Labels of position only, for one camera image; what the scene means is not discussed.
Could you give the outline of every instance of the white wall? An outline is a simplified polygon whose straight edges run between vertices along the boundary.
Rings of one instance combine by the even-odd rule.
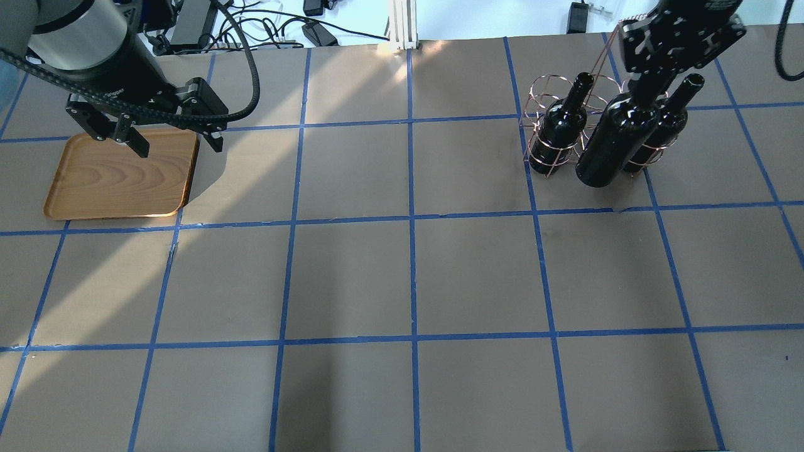
[[[592,13],[588,31],[611,31],[620,18],[646,13],[658,0],[589,0],[612,11]],[[472,39],[521,35],[560,35],[567,30],[572,0],[416,0],[421,39]],[[784,0],[744,0],[737,11],[748,25],[779,23]],[[804,22],[798,0],[791,23]]]

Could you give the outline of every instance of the bottle opening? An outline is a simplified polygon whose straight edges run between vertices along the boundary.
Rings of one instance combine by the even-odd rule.
[[[704,76],[702,76],[700,74],[690,74],[686,78],[687,78],[687,80],[689,80],[690,84],[693,85],[693,86],[696,86],[696,87],[704,86]]]
[[[595,76],[588,72],[581,72],[575,77],[575,83],[584,88],[591,87],[595,83]]]

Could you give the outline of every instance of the power adapter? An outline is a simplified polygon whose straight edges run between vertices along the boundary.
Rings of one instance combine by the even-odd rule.
[[[569,7],[567,19],[567,34],[586,33],[586,23],[589,20],[589,5],[585,2],[572,2]]]
[[[338,40],[330,33],[324,26],[318,22],[305,23],[301,26],[301,32],[304,33],[317,47],[337,46]]]
[[[304,15],[307,17],[324,15],[327,0],[304,0]]]
[[[209,44],[218,9],[209,0],[184,0],[170,37],[172,51],[200,50]]]

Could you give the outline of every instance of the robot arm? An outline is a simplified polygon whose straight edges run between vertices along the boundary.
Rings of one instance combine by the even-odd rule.
[[[234,22],[228,6],[210,1]],[[112,138],[141,157],[148,155],[149,145],[133,125],[191,129],[220,152],[220,132],[248,116],[259,101],[256,65],[247,48],[252,99],[245,109],[229,113],[201,77],[178,89],[170,84],[112,0],[0,0],[0,10],[0,59],[72,92],[66,110],[91,137]],[[245,42],[239,27],[235,32]],[[27,47],[51,69],[27,62]]]
[[[34,34],[39,2],[36,0],[0,0],[0,47],[16,56],[25,56]]]
[[[641,21],[620,29],[623,60],[629,72],[702,68],[745,35],[734,12],[742,0],[662,0]]]

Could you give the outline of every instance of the black cable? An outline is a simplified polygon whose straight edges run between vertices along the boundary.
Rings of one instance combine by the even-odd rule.
[[[242,27],[244,23],[249,23],[249,22],[257,22],[257,23],[259,23],[263,27],[263,29],[265,31],[265,34],[268,35],[268,36],[271,36],[271,31],[267,28],[265,23],[262,20],[258,19],[258,18],[243,18],[243,19],[237,21],[237,24]],[[258,43],[264,43],[265,41],[271,39],[270,37],[268,37],[268,38],[257,38],[256,36],[252,36],[251,34],[246,32],[245,30],[243,30],[243,34],[248,36],[251,39],[254,39]]]
[[[318,36],[318,32],[315,30],[315,27],[310,27],[310,31],[312,31],[313,34],[315,35],[315,42],[313,44],[315,44],[318,47],[321,47],[323,45],[321,42],[321,37]]]
[[[216,0],[210,0],[215,7],[223,14],[226,19],[232,23],[237,24],[237,21],[229,13],[225,6],[221,5]],[[146,117],[152,120],[160,121],[168,125],[172,125],[174,127],[179,128],[186,128],[189,125],[200,124],[206,125],[209,123],[214,122],[232,122],[243,119],[247,117],[251,112],[254,111],[256,108],[257,103],[260,101],[260,77],[257,74],[256,64],[254,63],[254,56],[251,53],[251,49],[248,47],[245,35],[243,35],[243,30],[240,28],[239,25],[235,27],[235,33],[237,33],[238,38],[240,41],[244,43],[244,53],[246,57],[246,61],[248,62],[248,70],[251,72],[252,77],[252,98],[248,102],[248,105],[245,106],[241,111],[235,113],[227,113],[227,114],[214,114],[214,115],[180,115],[176,113],[168,113],[163,112],[161,110],[150,109],[147,107],[143,107],[140,105],[131,104],[129,102],[120,101],[114,97],[108,96],[104,93],[97,92],[91,89],[87,89],[80,84],[77,84],[71,80],[67,80],[58,74],[50,72],[46,69],[42,69],[40,66],[35,64],[28,63],[24,58],[19,58],[15,54],[11,53],[10,51],[6,50],[5,48],[0,47],[0,60],[4,60],[9,64],[12,64],[18,69],[22,69],[25,72],[28,72],[32,76],[45,80],[46,82],[58,86],[59,88],[63,88],[69,92],[73,92],[79,96],[85,97],[90,101],[94,101],[98,104],[107,105],[112,109],[124,111],[129,114],[133,114],[134,116],[139,117]]]
[[[151,51],[154,53],[154,55],[162,56],[173,54],[170,49],[170,41],[168,41],[165,37],[166,31],[163,31],[161,34],[157,33],[156,36],[151,36],[148,34],[146,28],[148,28],[148,24],[143,23],[142,34],[146,37],[146,39],[148,39],[148,42],[151,45]]]
[[[290,48],[304,48],[304,44],[302,44],[302,43],[277,43],[277,44],[280,46],[279,48],[282,48],[281,46],[283,46],[283,45],[290,46]],[[255,45],[251,46],[250,48],[252,50],[256,50],[259,47],[272,46],[272,45],[274,45],[274,43],[262,43],[262,44],[255,44]],[[225,50],[226,51],[240,51],[242,49],[233,48],[233,49],[225,49]]]
[[[249,22],[249,21],[255,21],[255,20],[256,20],[257,22],[259,22],[259,21],[260,21],[258,18],[244,18],[244,19],[241,19],[240,21],[238,21],[238,22],[237,22],[237,24],[238,24],[238,25],[240,25],[240,24],[242,24],[242,23]],[[232,44],[234,43],[234,39],[233,39],[233,38],[232,38],[232,36],[229,34],[229,31],[231,31],[231,30],[232,30],[232,27],[229,27],[229,28],[227,28],[225,31],[221,31],[221,33],[220,33],[220,34],[218,34],[218,36],[217,36],[217,37],[215,37],[215,39],[213,39],[213,40],[212,40],[212,42],[211,42],[211,43],[210,43],[210,44],[207,46],[207,48],[202,49],[202,50],[204,50],[204,51],[210,51],[210,50],[212,50],[212,48],[213,48],[213,47],[214,47],[214,46],[215,46],[215,45],[216,45],[218,42],[220,42],[220,41],[221,41],[221,39],[224,41],[224,43],[226,44],[226,46],[227,46],[227,47],[231,47],[231,46],[232,46]],[[244,31],[243,33],[244,33],[246,36],[248,36],[248,37],[250,37],[250,38],[252,38],[252,39],[254,39],[254,40],[256,40],[256,41],[259,41],[259,42],[264,42],[265,40],[267,40],[267,39],[258,39],[258,38],[255,38],[255,37],[253,37],[253,36],[249,35],[248,33],[246,33],[245,31]],[[248,42],[243,43],[243,46],[244,46],[244,47],[245,47],[245,46],[248,46]]]
[[[273,35],[276,36],[277,34],[279,34],[279,30],[277,29],[277,24],[274,23],[273,20],[271,20],[270,18],[267,18],[267,17],[262,18],[263,22],[265,22],[266,20],[271,24],[271,27],[273,27]]]
[[[785,70],[781,62],[781,48],[785,46],[785,34],[787,33],[787,21],[790,20],[790,11],[793,9],[793,0],[787,0],[785,9],[781,13],[781,21],[779,22],[779,30],[776,32],[776,52],[773,55],[773,62],[776,64],[776,72],[779,76],[787,81],[797,81],[804,79],[804,71],[791,76]]]
[[[198,41],[199,47],[206,47],[207,46],[207,45],[201,44],[201,40],[203,39],[204,36],[209,36],[209,39],[215,39],[215,36],[212,33],[202,33],[201,36],[199,36],[199,41]]]
[[[282,36],[285,36],[285,27],[287,27],[290,23],[294,22],[308,23],[306,19],[307,18],[298,18],[298,17],[289,18],[284,23],[282,23],[282,25],[279,26],[280,34],[282,34]]]
[[[345,31],[346,33],[349,33],[349,34],[351,34],[351,35],[360,35],[360,36],[366,36],[367,38],[382,39],[383,41],[388,41],[388,40],[390,40],[390,39],[388,39],[388,37],[386,37],[386,36],[378,36],[378,35],[372,35],[372,34],[370,34],[370,33],[363,33],[362,31],[348,30],[348,29],[346,29],[346,28],[343,28],[343,27],[340,27],[340,26],[338,26],[338,25],[335,25],[334,23],[324,22],[324,21],[319,20],[319,19],[316,19],[316,18],[310,18],[310,17],[306,17],[306,16],[300,16],[300,15],[298,15],[298,14],[285,13],[285,12],[282,12],[282,11],[275,11],[275,10],[245,10],[245,11],[237,11],[237,12],[235,13],[235,15],[237,15],[237,14],[243,14],[243,13],[271,13],[271,14],[280,14],[280,15],[284,15],[284,16],[290,16],[290,17],[294,17],[294,18],[299,18],[299,19],[301,19],[301,20],[303,20],[303,21],[310,21],[310,22],[314,22],[314,23],[321,23],[322,25],[329,25],[330,27],[337,28],[337,29],[338,29],[338,30],[340,30],[340,31]]]
[[[232,5],[232,6],[234,6],[235,8],[240,8],[240,10],[245,10],[245,9],[251,8],[252,6],[257,6],[259,4],[260,4],[260,2],[254,2],[251,5],[246,5],[246,1],[243,0],[243,6],[237,6],[237,5]]]

